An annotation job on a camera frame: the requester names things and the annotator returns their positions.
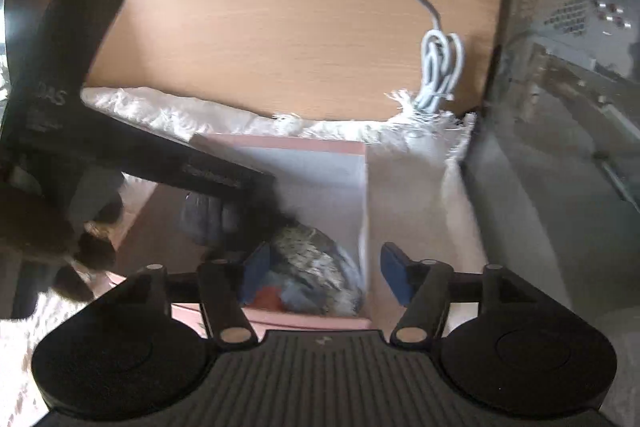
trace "circular pad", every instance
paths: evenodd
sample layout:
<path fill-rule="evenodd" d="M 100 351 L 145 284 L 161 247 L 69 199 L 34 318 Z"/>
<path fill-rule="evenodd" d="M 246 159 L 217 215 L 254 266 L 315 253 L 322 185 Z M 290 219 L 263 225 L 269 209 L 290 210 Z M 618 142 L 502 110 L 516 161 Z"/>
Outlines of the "circular pad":
<path fill-rule="evenodd" d="M 616 374 L 616 354 L 598 330 L 532 304 L 503 305 L 442 341 L 445 372 L 495 409 L 555 417 L 592 407 Z"/>
<path fill-rule="evenodd" d="M 90 311 L 33 353 L 33 378 L 49 407 L 85 419 L 136 417 L 178 400 L 200 378 L 206 348 L 188 326 L 142 308 Z"/>

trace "black device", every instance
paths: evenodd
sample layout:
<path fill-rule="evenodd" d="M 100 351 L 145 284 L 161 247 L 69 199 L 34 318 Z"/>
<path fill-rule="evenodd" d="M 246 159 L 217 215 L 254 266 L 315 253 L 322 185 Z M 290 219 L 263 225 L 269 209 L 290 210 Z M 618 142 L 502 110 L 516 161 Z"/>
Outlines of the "black device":
<path fill-rule="evenodd" d="M 184 188 L 215 203 L 209 207 L 217 209 L 218 216 L 207 216 L 209 246 L 217 243 L 220 250 L 248 256 L 268 238 L 271 217 L 278 215 L 270 174 L 115 120 L 81 100 L 86 74 L 123 1 L 50 1 L 12 68 L 12 93 L 0 129 L 3 178 L 10 178 L 17 167 L 27 172 L 77 236 L 85 222 L 111 204 L 122 172 Z M 229 234 L 222 217 L 225 208 L 231 208 L 241 224 Z M 29 216 L 22 219 L 28 223 Z M 32 225 L 33 233 L 41 232 Z M 48 289 L 60 266 L 6 251 L 0 262 L 5 277 L 14 279 L 0 288 L 0 316 L 28 317 L 38 292 Z"/>
<path fill-rule="evenodd" d="M 409 299 L 389 342 L 380 331 L 258 341 L 237 267 L 145 269 L 38 344 L 33 376 L 51 409 L 38 425 L 610 425 L 596 409 L 616 356 L 577 315 L 501 266 L 456 273 L 392 243 L 381 266 Z M 200 304 L 207 339 L 171 318 L 176 298 Z M 479 302 L 479 315 L 442 337 L 452 302 Z"/>

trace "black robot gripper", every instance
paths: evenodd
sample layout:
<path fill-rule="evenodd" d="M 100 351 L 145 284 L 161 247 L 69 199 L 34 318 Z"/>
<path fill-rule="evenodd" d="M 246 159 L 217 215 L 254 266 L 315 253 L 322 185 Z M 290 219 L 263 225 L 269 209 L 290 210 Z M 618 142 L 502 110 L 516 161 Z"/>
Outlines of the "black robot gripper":
<path fill-rule="evenodd" d="M 380 266 L 406 306 L 388 342 L 375 330 L 258 341 L 241 303 L 264 264 L 150 266 L 37 346 L 41 424 L 610 425 L 597 409 L 615 352 L 577 315 L 501 266 L 457 273 L 392 243 Z M 199 303 L 208 338 L 172 319 L 171 302 Z M 478 317 L 443 337 L 455 302 L 479 303 Z"/>

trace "white cable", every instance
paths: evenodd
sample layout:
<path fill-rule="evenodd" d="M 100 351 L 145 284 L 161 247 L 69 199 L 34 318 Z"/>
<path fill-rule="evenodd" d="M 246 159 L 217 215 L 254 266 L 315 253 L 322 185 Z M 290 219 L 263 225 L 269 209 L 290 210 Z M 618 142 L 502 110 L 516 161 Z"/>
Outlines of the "white cable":
<path fill-rule="evenodd" d="M 433 29 L 422 38 L 422 82 L 413 104 L 418 110 L 437 112 L 443 98 L 453 100 L 453 90 L 465 65 L 465 47 L 457 34 L 446 35 L 441 30 L 440 14 L 433 4 L 417 1 L 431 14 Z"/>

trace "wooden desk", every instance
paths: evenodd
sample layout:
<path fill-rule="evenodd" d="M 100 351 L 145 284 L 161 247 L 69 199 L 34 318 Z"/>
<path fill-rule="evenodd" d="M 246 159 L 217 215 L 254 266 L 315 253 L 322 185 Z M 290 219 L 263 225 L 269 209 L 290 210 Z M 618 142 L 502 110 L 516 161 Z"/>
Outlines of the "wooden desk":
<path fill-rule="evenodd" d="M 47 1 L 6 0 L 8 31 Z M 461 112 L 481 100 L 500 0 L 431 1 L 466 43 L 449 106 Z M 384 93 L 420 83 L 429 27 L 414 0 L 126 0 L 88 85 L 149 86 L 261 114 L 386 119 L 397 103 Z"/>

